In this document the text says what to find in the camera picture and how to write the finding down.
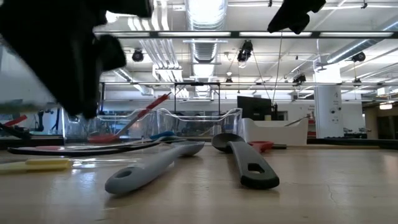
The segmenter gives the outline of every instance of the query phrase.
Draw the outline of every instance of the blue object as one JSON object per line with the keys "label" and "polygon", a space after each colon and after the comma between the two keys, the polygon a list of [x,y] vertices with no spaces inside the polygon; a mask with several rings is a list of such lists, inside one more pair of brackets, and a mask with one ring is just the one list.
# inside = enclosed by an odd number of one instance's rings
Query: blue object
{"label": "blue object", "polygon": [[174,132],[172,131],[165,131],[163,133],[160,134],[155,134],[154,136],[149,137],[151,140],[156,140],[160,137],[164,137],[164,136],[175,136]]}

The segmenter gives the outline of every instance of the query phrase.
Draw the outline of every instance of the black spoon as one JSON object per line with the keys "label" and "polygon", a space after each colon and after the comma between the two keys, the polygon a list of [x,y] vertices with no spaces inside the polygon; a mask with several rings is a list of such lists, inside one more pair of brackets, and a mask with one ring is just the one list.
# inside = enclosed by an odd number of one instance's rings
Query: black spoon
{"label": "black spoon", "polygon": [[242,185],[252,189],[271,189],[279,185],[279,177],[272,167],[240,136],[218,134],[211,140],[211,145],[221,152],[233,152]]}

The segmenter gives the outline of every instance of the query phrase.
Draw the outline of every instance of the plastic bin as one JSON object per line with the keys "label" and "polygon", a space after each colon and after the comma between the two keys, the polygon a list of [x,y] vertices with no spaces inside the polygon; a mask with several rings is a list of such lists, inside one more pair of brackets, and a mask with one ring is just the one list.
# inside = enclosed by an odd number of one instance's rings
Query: plastic bin
{"label": "plastic bin", "polygon": [[[134,110],[126,116],[97,116],[85,120],[81,116],[69,116],[63,112],[63,130],[66,143],[87,142],[87,138],[96,134],[116,134],[144,109]],[[156,112],[150,111],[135,122],[120,139],[122,141],[148,138],[157,134]]]}
{"label": "plastic bin", "polygon": [[238,134],[242,109],[221,116],[177,116],[167,109],[157,110],[159,132],[173,131],[186,138],[211,138],[220,133]]}

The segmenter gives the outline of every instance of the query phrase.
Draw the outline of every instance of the table surface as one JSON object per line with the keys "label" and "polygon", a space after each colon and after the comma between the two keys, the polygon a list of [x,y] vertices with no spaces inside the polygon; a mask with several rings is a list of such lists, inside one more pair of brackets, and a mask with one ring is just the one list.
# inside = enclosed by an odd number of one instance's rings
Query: table surface
{"label": "table surface", "polygon": [[397,223],[397,151],[288,149],[264,156],[281,181],[272,190],[241,187],[233,156],[210,146],[124,197],[104,190],[122,166],[0,175],[0,223]]}

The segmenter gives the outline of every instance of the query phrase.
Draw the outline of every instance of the white column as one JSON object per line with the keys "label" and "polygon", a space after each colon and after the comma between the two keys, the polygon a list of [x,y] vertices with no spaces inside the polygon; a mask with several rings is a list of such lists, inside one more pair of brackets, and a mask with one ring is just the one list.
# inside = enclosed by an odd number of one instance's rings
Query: white column
{"label": "white column", "polygon": [[[328,65],[326,70],[315,68],[313,79],[317,83],[339,83],[340,68],[338,65]],[[315,125],[317,138],[343,137],[343,114],[341,112],[341,87],[315,87]]]}

